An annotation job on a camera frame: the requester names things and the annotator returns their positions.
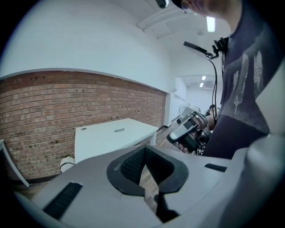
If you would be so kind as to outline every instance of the brick wall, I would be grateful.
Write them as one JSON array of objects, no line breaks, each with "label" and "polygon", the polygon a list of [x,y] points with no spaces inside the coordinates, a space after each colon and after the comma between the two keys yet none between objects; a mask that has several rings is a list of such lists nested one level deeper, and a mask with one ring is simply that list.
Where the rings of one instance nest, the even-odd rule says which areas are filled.
[{"label": "brick wall", "polygon": [[74,156],[76,127],[122,118],[161,127],[165,96],[91,73],[17,75],[0,81],[0,138],[26,179],[55,175],[61,159]]}]

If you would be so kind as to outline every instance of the black cable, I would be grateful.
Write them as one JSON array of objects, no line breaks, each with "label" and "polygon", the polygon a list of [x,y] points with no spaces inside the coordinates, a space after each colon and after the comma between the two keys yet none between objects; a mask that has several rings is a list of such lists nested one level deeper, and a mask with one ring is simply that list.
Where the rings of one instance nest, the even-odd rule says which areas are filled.
[{"label": "black cable", "polygon": [[214,85],[214,90],[213,90],[213,96],[212,96],[212,105],[213,105],[213,97],[214,97],[214,93],[215,93],[215,113],[213,113],[213,116],[214,116],[214,122],[215,122],[215,125],[217,123],[216,121],[216,117],[217,117],[217,87],[218,87],[218,75],[217,75],[217,69],[215,67],[215,64],[210,60],[208,59],[213,67],[214,67],[214,70],[215,70],[215,85]]}]

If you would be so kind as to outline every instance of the dark blue shirt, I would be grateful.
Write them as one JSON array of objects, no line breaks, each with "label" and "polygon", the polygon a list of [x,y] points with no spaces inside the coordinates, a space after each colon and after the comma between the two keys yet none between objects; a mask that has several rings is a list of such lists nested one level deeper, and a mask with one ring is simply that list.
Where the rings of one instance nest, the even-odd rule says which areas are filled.
[{"label": "dark blue shirt", "polygon": [[236,150],[269,133],[255,99],[274,76],[282,58],[271,28],[243,1],[241,19],[229,38],[224,60],[218,121],[204,156],[231,159]]}]

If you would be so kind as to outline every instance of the camera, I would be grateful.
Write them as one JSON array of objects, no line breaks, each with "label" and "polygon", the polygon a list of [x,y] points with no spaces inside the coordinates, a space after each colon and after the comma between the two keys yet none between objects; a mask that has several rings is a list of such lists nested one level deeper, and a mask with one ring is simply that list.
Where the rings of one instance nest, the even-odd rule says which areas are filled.
[{"label": "camera", "polygon": [[200,112],[193,111],[180,121],[180,125],[167,136],[168,141],[174,145],[181,143],[189,153],[202,155],[212,134],[207,128],[207,118]]},{"label": "camera", "polygon": [[157,5],[159,8],[164,9],[168,6],[169,0],[156,0]]}]

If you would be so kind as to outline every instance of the wooden floor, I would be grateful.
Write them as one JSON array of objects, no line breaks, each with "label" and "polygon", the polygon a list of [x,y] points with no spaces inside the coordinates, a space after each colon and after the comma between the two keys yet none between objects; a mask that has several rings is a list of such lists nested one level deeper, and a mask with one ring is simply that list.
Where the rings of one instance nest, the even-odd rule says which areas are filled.
[{"label": "wooden floor", "polygon": [[[172,145],[168,140],[166,139],[166,136],[172,132],[176,127],[178,126],[177,123],[173,122],[171,127],[163,128],[161,129],[156,136],[156,145],[162,148],[167,148],[171,150],[175,150],[177,152],[181,152],[178,148],[176,148],[174,145]],[[142,141],[139,145],[149,145],[150,138]],[[14,189],[16,191],[21,192],[23,195],[25,195],[27,198],[31,199],[35,194],[37,194],[47,183],[41,183],[41,184],[34,184],[30,185],[29,188],[25,186],[14,186]],[[150,172],[148,171],[147,167],[145,166],[142,175],[140,184],[141,187],[145,188],[145,201],[147,205],[152,209],[152,211],[155,213],[157,208],[157,203],[154,201],[154,196],[158,194],[159,188],[154,179],[152,178]]]}]

